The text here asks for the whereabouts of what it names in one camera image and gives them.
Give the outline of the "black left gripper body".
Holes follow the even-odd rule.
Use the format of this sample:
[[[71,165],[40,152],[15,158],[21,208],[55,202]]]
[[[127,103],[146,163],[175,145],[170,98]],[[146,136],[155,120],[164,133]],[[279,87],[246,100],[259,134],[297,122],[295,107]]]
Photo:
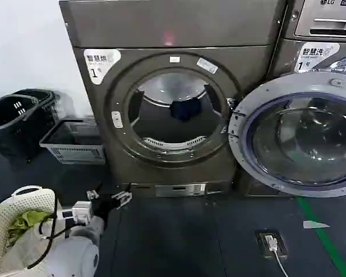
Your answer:
[[[112,198],[109,194],[100,196],[92,200],[93,215],[101,218],[104,222],[104,228],[108,226],[109,213],[119,207],[119,200]]]

